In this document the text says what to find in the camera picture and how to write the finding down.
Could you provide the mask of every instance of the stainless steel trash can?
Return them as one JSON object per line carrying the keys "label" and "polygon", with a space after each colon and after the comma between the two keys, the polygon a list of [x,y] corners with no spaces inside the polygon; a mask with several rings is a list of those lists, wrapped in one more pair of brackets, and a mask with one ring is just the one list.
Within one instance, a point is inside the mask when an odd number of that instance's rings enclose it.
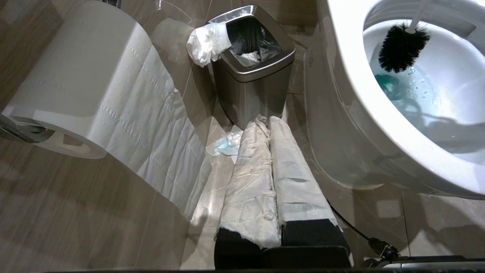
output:
{"label": "stainless steel trash can", "polygon": [[[232,47],[224,51],[219,60],[212,64],[217,95],[222,108],[231,121],[242,129],[258,114],[265,117],[281,117],[295,55],[293,42],[275,20],[257,5],[228,11],[210,19],[207,23],[222,22],[227,25],[232,43]],[[247,29],[255,26],[254,29],[257,29],[257,24],[261,26],[260,32],[248,34]],[[236,28],[244,33],[237,35],[232,33]],[[255,39],[261,36],[264,39],[261,38],[258,44]],[[241,39],[246,47],[241,46],[236,50],[238,39]],[[258,47],[260,49],[258,51],[260,62],[256,64],[240,62],[241,57],[235,52],[250,53],[255,49],[252,46],[255,44],[256,51]]]}

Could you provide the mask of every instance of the floor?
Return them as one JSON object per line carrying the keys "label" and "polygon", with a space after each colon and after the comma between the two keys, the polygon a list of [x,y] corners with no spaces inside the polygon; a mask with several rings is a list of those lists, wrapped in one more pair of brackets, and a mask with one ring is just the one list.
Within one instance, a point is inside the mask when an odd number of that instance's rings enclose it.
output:
{"label": "floor", "polygon": [[[368,237],[393,244],[403,256],[485,257],[485,201],[426,196],[391,185],[368,191],[352,190],[326,180],[316,167],[306,135],[303,56],[313,28],[282,27],[297,48],[284,118],[323,194],[336,210]],[[231,126],[217,102],[207,143],[224,137]],[[214,268],[214,235],[234,164],[223,155],[212,157],[211,162],[213,172],[189,226],[181,269]],[[355,266],[361,266],[367,257],[376,257],[362,237],[344,223],[340,222],[340,225],[352,250]]]}

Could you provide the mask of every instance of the toilet bowl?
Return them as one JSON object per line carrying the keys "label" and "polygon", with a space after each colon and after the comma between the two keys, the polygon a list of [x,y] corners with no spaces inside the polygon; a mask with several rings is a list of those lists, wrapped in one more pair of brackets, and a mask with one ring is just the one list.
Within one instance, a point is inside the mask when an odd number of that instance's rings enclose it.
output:
{"label": "toilet bowl", "polygon": [[433,0],[416,64],[387,73],[377,62],[387,30],[419,3],[317,0],[305,55],[313,156],[345,187],[485,199],[485,0]]}

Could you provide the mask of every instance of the black toilet brush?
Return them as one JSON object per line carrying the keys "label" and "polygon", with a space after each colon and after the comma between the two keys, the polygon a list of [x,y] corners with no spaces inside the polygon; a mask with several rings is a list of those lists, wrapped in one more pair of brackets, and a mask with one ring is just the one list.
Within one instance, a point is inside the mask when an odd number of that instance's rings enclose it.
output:
{"label": "black toilet brush", "polygon": [[431,0],[421,1],[409,27],[403,23],[389,29],[379,52],[379,63],[385,71],[399,73],[414,65],[421,50],[431,38],[424,29],[417,29],[424,9],[430,2]]}

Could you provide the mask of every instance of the tissue paper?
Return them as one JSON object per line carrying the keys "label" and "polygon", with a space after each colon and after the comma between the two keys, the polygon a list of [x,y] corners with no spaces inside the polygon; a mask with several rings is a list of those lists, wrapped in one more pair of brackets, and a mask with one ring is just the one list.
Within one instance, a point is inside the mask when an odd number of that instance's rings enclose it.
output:
{"label": "tissue paper", "polygon": [[110,153],[188,216],[210,172],[147,33],[106,3],[86,1],[66,19],[3,114],[55,130],[38,144],[46,149]]}
{"label": "tissue paper", "polygon": [[238,232],[260,248],[281,245],[269,137],[259,120],[244,130],[219,219],[219,228]]}
{"label": "tissue paper", "polygon": [[329,219],[338,225],[289,126],[273,116],[269,128],[279,223]]}
{"label": "tissue paper", "polygon": [[187,52],[198,66],[204,67],[210,60],[217,61],[219,54],[231,46],[225,23],[211,23],[196,28],[187,41]]}

